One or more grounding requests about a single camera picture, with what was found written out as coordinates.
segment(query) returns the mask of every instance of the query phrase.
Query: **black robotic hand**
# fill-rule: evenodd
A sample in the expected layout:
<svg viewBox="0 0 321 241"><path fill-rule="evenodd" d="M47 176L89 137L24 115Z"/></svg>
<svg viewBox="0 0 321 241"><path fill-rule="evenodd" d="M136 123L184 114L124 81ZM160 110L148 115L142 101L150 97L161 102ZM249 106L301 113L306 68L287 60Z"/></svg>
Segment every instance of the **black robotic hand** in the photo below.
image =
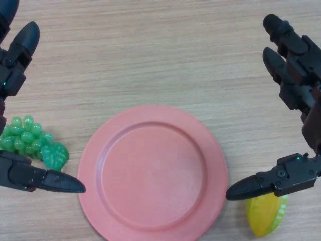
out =
<svg viewBox="0 0 321 241"><path fill-rule="evenodd" d="M0 43L9 31L19 0L0 0ZM26 77L24 71L31 62L40 37L35 22L25 25L16 35L9 49L0 48L0 134L6 124L3 117L5 99L15 96ZM31 166L31 160L21 155L0 151L0 186L34 191L41 188L56 192L85 192L76 178L62 172Z"/></svg>
<svg viewBox="0 0 321 241"><path fill-rule="evenodd" d="M277 160L267 172L258 172L232 185L228 200L241 200L274 192L276 196L314 186L321 176L321 49L308 37L300 37L289 24L274 14L264 18L263 25L278 46L263 51L264 64L280 85L280 98L290 110L299 110L302 133L316 156L308 153L289 155Z"/></svg>

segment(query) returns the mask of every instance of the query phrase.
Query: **wooden table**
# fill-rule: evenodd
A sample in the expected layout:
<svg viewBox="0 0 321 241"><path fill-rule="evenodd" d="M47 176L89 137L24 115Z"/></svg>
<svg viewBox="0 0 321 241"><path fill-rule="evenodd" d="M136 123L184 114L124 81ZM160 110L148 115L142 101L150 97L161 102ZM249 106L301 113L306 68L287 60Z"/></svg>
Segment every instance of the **wooden table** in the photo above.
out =
<svg viewBox="0 0 321 241"><path fill-rule="evenodd" d="M41 39L5 116L31 114L53 131L70 150L64 171L77 175L89 138L110 117L144 104L174 106L216 136L231 185L269 170L279 157L312 153L300 114L279 99L262 61L264 47L276 49L262 26L268 13L321 44L318 0L21 1L2 47L32 20ZM0 240L103 240L77 195L0 192ZM263 240L320 240L320 212L317 181L316 188L290 195L284 221ZM199 240L235 239L254 239L244 202L226 202Z"/></svg>

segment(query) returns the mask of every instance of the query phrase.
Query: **plastic fruit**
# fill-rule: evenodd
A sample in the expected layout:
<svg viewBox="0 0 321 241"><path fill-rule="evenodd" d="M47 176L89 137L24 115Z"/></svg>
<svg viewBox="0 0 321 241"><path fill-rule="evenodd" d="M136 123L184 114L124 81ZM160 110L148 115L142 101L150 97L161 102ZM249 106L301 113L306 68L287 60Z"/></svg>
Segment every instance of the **plastic fruit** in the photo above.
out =
<svg viewBox="0 0 321 241"><path fill-rule="evenodd" d="M67 148L54 141L50 132L42 130L39 123L28 115L22 121L14 117L0 136L0 150L16 152L43 160L48 168L60 171L69 159Z"/></svg>
<svg viewBox="0 0 321 241"><path fill-rule="evenodd" d="M246 200L247 220L257 237L268 235L279 226L285 214L287 197L269 193Z"/></svg>

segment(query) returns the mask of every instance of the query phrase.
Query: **wood grain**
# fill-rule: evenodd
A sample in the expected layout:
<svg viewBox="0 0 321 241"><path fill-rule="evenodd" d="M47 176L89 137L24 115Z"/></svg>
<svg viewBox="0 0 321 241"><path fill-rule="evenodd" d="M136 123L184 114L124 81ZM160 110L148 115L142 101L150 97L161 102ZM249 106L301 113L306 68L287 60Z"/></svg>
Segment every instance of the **wood grain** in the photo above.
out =
<svg viewBox="0 0 321 241"><path fill-rule="evenodd" d="M229 184L268 170L279 157L310 150L299 113L278 98L262 61L264 47L275 49L262 27L268 13L321 44L319 0L21 1L2 47L32 20L41 39L5 116L31 114L54 130L69 147L64 171L72 175L101 124L144 104L178 107L202 121L223 149ZM319 186L291 195L281 226L263 240L319 240ZM199 240L235 239L254 236L244 203L226 202ZM0 188L0 240L103 238L87 222L77 195Z"/></svg>

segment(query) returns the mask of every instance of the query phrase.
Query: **pink plate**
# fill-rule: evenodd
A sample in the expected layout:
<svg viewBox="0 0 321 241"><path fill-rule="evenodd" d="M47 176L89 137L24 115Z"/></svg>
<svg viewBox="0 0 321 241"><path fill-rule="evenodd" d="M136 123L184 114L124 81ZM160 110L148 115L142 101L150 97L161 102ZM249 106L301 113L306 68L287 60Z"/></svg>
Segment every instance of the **pink plate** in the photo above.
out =
<svg viewBox="0 0 321 241"><path fill-rule="evenodd" d="M106 122L78 170L81 206L108 241L195 241L222 209L222 151L198 120L180 110L143 106Z"/></svg>

